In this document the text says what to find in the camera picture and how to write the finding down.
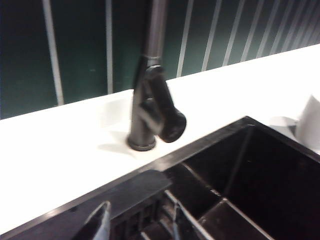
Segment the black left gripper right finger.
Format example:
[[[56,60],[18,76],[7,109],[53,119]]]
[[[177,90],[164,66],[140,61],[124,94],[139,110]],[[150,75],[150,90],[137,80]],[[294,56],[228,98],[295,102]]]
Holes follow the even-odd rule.
[[[172,221],[173,227],[173,239],[174,240],[185,240],[186,236],[184,233],[184,212],[181,208],[181,205],[178,202],[174,203],[174,215]]]

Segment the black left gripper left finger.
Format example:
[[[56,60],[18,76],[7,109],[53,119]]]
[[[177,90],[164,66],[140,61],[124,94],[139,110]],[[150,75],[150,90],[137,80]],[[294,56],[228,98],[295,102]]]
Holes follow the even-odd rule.
[[[86,219],[72,240],[109,240],[111,233],[111,203],[102,202]]]

